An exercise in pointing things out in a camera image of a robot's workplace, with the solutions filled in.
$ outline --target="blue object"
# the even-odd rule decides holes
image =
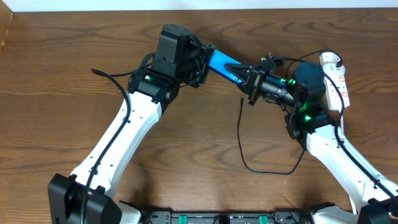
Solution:
[[[227,80],[233,82],[234,84],[242,84],[242,80],[236,78],[236,76],[234,76],[231,72],[225,69],[224,65],[226,63],[241,64],[237,60],[223,54],[219,50],[215,50],[210,58],[209,67],[211,70],[226,78]]]

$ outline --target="wooden table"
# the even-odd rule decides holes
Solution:
[[[123,100],[90,68],[134,70],[156,50],[167,23],[189,27],[242,63],[269,52],[336,50],[351,99],[346,135],[398,182],[398,9],[17,13],[0,58],[0,223],[50,222],[47,184],[88,155]],[[128,77],[118,80],[127,86]],[[115,200],[206,211],[331,201],[350,210],[346,192],[309,153],[289,176],[244,168],[236,139],[241,95],[213,72],[200,88],[182,88],[127,166]],[[261,101],[243,110],[249,165],[290,170],[301,149],[285,130],[284,112]]]

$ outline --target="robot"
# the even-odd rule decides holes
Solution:
[[[167,24],[156,53],[146,55],[137,70],[121,74],[131,75],[127,93],[113,76],[93,70],[114,82],[124,101],[88,157],[69,177],[55,174],[50,181],[52,223],[391,223],[391,215],[398,217],[398,185],[377,171],[343,134],[339,122],[349,105],[343,59],[332,50],[319,52],[321,65],[272,55],[257,64],[242,65],[214,45],[201,43],[186,27]],[[286,60],[301,63],[290,80],[274,73]],[[209,70],[233,82],[248,95],[250,105],[261,96],[287,111],[284,119],[290,137],[302,146],[303,153],[308,151],[330,170],[359,214],[332,203],[306,212],[230,214],[143,211],[124,202],[115,203],[112,198],[123,171],[143,137],[178,96],[180,85],[198,88]],[[322,102],[325,94],[329,109],[340,111],[337,121]],[[250,171],[263,173],[243,162]]]

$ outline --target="white power strip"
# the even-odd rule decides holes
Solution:
[[[348,90],[346,86],[346,78],[345,67],[342,65],[341,67],[336,67],[336,64],[341,59],[337,56],[337,54],[333,52],[325,52],[320,56],[320,63],[325,72],[336,84],[341,95],[343,96],[344,106],[345,108],[349,106],[349,98],[348,98]],[[340,110],[341,109],[341,100],[338,96],[335,87],[331,84],[331,82],[325,77],[323,80],[326,86],[326,98],[328,101],[328,106],[330,110]]]

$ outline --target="white background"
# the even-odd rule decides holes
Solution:
[[[3,0],[13,12],[398,7],[398,0]]]

